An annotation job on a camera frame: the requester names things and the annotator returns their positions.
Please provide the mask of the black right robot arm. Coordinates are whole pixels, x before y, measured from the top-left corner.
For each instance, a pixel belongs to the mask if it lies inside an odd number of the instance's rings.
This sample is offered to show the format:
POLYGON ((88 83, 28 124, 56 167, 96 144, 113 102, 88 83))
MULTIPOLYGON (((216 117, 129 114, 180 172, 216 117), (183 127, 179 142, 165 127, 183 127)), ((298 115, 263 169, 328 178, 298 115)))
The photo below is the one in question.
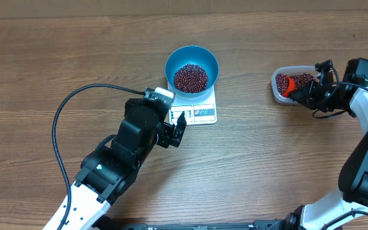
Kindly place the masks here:
POLYGON ((342 229, 358 217, 368 217, 368 59, 358 57, 339 77, 331 60, 314 66, 279 68, 272 79, 280 104, 300 104, 323 118, 348 113, 357 118, 364 136, 343 165, 338 187, 312 204, 299 206, 263 229, 342 229))

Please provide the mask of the red scoop blue handle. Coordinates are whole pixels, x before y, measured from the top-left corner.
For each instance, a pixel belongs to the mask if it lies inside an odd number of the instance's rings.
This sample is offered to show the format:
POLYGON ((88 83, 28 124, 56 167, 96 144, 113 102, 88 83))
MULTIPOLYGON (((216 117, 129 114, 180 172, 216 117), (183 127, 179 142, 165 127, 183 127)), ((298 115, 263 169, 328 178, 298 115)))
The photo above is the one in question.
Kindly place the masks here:
POLYGON ((285 76, 285 79, 287 79, 288 85, 287 85, 287 89, 285 90, 285 92, 283 92, 282 96, 287 98, 290 92, 296 89, 296 84, 295 84, 295 81, 288 75, 285 76))

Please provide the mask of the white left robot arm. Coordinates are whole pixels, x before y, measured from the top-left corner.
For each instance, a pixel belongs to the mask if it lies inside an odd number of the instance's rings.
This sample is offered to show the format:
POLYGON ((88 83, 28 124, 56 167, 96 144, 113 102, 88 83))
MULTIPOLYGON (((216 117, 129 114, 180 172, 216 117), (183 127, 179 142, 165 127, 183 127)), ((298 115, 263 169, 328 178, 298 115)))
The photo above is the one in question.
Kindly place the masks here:
POLYGON ((81 163, 80 171, 46 229, 90 229, 135 182, 154 145, 177 147, 185 131, 185 115, 164 121, 170 103, 129 99, 116 135, 106 137, 81 163))

